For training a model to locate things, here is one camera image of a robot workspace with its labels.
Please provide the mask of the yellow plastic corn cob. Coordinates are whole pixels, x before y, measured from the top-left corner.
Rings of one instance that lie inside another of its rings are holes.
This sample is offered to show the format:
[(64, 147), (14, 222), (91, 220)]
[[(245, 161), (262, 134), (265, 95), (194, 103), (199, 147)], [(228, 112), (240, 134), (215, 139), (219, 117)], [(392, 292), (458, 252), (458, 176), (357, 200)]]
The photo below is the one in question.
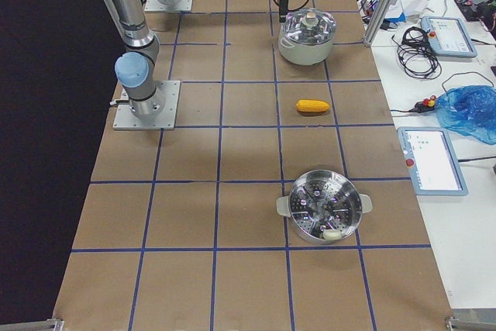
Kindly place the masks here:
[(300, 99), (295, 105), (296, 110), (302, 115), (321, 115), (328, 112), (330, 104), (317, 99)]

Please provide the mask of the teach pendant tablet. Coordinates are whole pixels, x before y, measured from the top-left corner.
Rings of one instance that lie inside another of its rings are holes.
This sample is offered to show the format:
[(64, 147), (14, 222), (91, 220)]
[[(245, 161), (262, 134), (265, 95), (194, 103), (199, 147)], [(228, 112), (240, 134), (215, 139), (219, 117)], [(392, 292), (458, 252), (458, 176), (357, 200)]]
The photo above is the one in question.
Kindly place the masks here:
[(424, 16), (421, 28), (428, 36), (435, 55), (441, 57), (474, 58), (477, 51), (461, 19)]
[(465, 196), (468, 188), (446, 129), (397, 129), (398, 139), (417, 195)]

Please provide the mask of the white paper box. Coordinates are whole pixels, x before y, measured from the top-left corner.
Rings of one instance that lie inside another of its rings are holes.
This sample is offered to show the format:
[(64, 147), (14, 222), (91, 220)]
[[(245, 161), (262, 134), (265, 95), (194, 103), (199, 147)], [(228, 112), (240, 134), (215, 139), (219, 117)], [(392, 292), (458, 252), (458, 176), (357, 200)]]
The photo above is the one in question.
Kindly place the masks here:
[(419, 16), (430, 0), (392, 0), (384, 17), (390, 22), (405, 22), (409, 16)]

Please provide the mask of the near teach pendant tablet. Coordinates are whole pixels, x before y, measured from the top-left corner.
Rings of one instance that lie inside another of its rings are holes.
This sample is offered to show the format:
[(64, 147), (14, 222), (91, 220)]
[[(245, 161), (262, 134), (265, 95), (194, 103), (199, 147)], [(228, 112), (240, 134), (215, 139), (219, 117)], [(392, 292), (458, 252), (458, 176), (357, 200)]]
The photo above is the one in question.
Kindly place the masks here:
[(397, 129), (398, 139), (417, 195), (465, 196), (468, 188), (446, 129)]

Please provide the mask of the blue plastic bag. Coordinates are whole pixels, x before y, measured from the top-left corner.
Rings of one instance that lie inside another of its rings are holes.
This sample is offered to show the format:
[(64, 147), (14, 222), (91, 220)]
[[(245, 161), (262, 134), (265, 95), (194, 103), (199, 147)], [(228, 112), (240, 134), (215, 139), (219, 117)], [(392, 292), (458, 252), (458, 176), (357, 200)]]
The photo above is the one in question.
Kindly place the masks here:
[(495, 89), (471, 85), (439, 96), (435, 114), (441, 127), (495, 145)]

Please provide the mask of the steel steamer basket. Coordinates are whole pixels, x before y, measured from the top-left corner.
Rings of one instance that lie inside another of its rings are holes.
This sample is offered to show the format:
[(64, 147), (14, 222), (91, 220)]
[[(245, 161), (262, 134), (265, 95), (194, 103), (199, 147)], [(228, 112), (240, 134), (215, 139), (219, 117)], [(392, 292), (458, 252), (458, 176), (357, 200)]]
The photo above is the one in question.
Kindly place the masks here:
[(360, 194), (350, 180), (329, 170), (303, 174), (289, 195), (276, 201), (277, 213), (291, 220), (297, 234), (320, 245), (354, 234), (362, 215), (372, 209), (369, 195)]

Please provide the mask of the far teach pendant tablet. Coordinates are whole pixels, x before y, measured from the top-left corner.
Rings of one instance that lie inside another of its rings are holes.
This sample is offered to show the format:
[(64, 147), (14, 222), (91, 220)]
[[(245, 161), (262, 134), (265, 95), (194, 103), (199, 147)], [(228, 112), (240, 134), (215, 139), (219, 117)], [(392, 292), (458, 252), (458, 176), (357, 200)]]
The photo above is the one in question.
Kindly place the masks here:
[(421, 28), (428, 36), (435, 55), (441, 57), (474, 58), (477, 51), (461, 19), (424, 16)]

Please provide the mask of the glass pot lid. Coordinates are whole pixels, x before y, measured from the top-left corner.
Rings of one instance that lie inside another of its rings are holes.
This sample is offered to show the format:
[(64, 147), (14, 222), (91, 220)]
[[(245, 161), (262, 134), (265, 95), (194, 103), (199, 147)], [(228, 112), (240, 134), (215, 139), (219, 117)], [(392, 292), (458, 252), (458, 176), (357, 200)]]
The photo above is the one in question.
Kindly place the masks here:
[(319, 45), (334, 38), (336, 27), (336, 21), (330, 13), (306, 8), (286, 16), (282, 34), (296, 43)]

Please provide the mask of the red emergency stop button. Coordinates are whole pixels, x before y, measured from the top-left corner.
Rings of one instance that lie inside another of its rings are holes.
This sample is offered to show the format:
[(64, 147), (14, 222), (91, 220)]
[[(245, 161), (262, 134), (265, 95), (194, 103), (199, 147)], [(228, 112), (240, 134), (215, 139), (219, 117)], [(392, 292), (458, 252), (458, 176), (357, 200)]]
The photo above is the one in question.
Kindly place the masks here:
[(429, 98), (424, 98), (420, 102), (416, 102), (412, 112), (414, 113), (425, 113), (431, 112), (435, 109), (437, 97), (435, 95), (431, 95)]

